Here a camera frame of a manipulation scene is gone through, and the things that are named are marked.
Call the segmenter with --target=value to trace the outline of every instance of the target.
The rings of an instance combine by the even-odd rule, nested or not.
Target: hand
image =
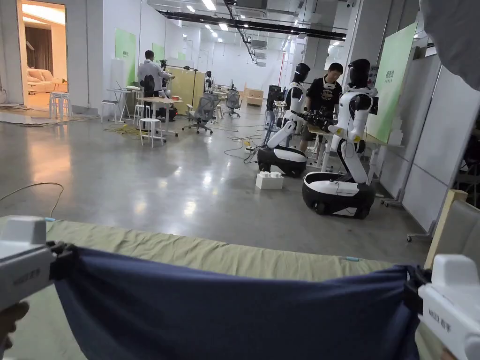
[[[13,333],[17,329],[15,322],[23,319],[28,309],[28,303],[20,302],[0,312],[0,341],[6,338],[5,349],[10,349],[13,345],[8,333]]]

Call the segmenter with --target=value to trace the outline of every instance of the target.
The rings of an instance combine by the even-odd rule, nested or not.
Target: mesh office chair
[[[235,112],[236,109],[241,108],[240,94],[237,90],[229,89],[227,93],[227,108],[230,109],[228,115],[232,116],[233,114],[237,115],[237,118],[240,117],[240,114]]]
[[[202,95],[200,101],[198,102],[197,110],[195,112],[193,111],[193,106],[187,104],[187,116],[189,119],[197,122],[197,134],[199,133],[200,128],[205,129],[205,131],[210,130],[210,134],[213,134],[212,129],[207,128],[206,124],[214,116],[215,108],[218,104],[220,104],[220,99],[218,98],[218,95],[210,93],[204,93]],[[195,125],[185,126],[182,128],[182,130],[185,130],[186,127],[191,129],[192,126]]]

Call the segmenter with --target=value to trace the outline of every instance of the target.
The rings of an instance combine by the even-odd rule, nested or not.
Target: black robot head
[[[293,82],[294,83],[303,83],[307,79],[308,73],[310,71],[310,67],[307,64],[300,63],[295,68],[295,75],[293,75]]]
[[[370,62],[367,59],[357,59],[348,64],[351,88],[368,87],[368,75],[370,72]]]

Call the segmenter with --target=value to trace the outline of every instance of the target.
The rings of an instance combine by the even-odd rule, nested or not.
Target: blue cloth
[[[56,288],[89,360],[418,359],[405,266],[315,283],[79,254]]]

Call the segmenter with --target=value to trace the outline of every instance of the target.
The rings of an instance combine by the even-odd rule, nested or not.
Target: beige sofa
[[[27,85],[29,91],[37,93],[68,91],[67,84],[62,84],[62,79],[54,78],[50,71],[42,69],[27,69]]]

